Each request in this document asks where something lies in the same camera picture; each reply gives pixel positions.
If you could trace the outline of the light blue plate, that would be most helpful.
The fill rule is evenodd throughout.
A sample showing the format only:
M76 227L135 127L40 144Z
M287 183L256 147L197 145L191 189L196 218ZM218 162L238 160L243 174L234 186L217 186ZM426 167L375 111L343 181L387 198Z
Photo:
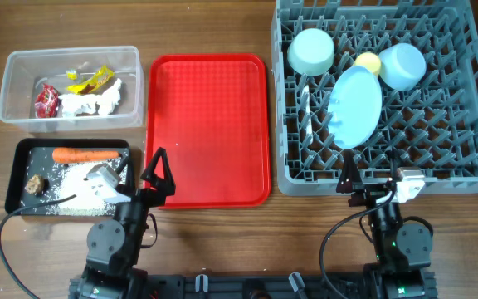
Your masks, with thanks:
M342 150L362 145L375 131L383 94L378 78L363 66L352 66L336 81L329 95L332 115L328 131Z

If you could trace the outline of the white plastic spoon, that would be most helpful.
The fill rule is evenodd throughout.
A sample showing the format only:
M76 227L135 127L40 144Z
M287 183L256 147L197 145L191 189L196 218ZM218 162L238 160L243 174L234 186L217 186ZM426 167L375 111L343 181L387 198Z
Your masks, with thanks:
M301 126L305 130L305 141L310 145L313 138L310 113L310 88L305 85L300 94L300 108L304 111Z

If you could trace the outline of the light blue bowl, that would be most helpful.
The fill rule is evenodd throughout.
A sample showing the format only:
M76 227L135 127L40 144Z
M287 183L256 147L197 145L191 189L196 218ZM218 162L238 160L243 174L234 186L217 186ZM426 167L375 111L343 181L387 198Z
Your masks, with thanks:
M413 45L398 43L379 53L382 63L379 76L396 91L409 91L424 77L427 63Z

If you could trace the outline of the brown food lump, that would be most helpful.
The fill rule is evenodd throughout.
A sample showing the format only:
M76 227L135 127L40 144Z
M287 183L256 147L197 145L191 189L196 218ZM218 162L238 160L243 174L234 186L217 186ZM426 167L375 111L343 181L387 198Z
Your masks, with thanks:
M24 189L28 194L40 196L48 190L49 181L39 174L34 174L26 183Z

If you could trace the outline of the yellow plastic cup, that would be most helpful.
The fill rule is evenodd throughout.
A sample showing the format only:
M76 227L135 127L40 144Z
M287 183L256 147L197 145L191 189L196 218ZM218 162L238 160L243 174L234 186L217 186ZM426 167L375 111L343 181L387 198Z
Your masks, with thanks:
M355 59L354 66L364 67L378 77L382 68L382 62L378 55L372 52L365 52Z

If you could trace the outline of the white tissue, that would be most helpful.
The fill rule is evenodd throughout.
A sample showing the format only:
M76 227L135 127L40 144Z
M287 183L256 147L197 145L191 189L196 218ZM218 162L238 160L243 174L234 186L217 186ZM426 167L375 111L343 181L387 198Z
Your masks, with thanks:
M81 114L106 116L111 114L119 104L122 80L115 83L100 95L87 94L83 96L63 94L59 96L61 101L61 113L63 117L75 117Z

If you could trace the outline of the gold foil wrapper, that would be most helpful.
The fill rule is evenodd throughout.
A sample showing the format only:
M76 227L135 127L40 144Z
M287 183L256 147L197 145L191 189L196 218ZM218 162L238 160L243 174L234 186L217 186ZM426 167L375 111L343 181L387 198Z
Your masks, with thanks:
M91 78L79 84L68 86L66 89L73 94L86 95L96 91L114 76L114 72L107 66L102 66Z

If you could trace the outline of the red snack wrapper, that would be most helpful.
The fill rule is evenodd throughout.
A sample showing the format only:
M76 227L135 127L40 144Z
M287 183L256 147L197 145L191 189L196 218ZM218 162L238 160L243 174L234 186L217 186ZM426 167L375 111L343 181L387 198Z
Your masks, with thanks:
M56 117L58 105L58 90L54 86L43 84L43 89L34 103L36 118Z

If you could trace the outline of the mint green bowl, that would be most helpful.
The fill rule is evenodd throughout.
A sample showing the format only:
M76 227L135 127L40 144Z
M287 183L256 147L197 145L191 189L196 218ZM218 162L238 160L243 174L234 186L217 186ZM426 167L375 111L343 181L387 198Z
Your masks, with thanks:
M334 63L333 38L317 28L305 29L290 44L287 60L301 75L323 75Z

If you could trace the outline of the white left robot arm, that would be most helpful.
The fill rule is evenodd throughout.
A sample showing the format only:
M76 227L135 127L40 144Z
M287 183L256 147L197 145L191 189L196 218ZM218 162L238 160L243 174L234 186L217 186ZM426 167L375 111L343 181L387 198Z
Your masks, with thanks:
M88 253L80 277L70 280L69 298L156 298L149 286L148 273L135 268L143 244L147 221L155 220L151 208L165 205L175 194L166 149L158 148L141 175L150 184L134 187L134 171L129 157L119 167L94 166L85 176L86 187L106 203L115 206L111 219L92 226L87 234Z

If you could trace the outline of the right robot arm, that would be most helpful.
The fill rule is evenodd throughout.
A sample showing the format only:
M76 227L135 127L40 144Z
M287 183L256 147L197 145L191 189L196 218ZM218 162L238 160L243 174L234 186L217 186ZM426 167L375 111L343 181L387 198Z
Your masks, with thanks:
M349 194L350 207L364 207L365 233L374 246L377 261L364 266L363 274L372 298L436 298L437 282L426 268L431 265L432 225L416 216L403 217L400 205L416 198L425 186L418 167L403 167L396 150L388 151L390 177L365 184L350 152L336 191Z

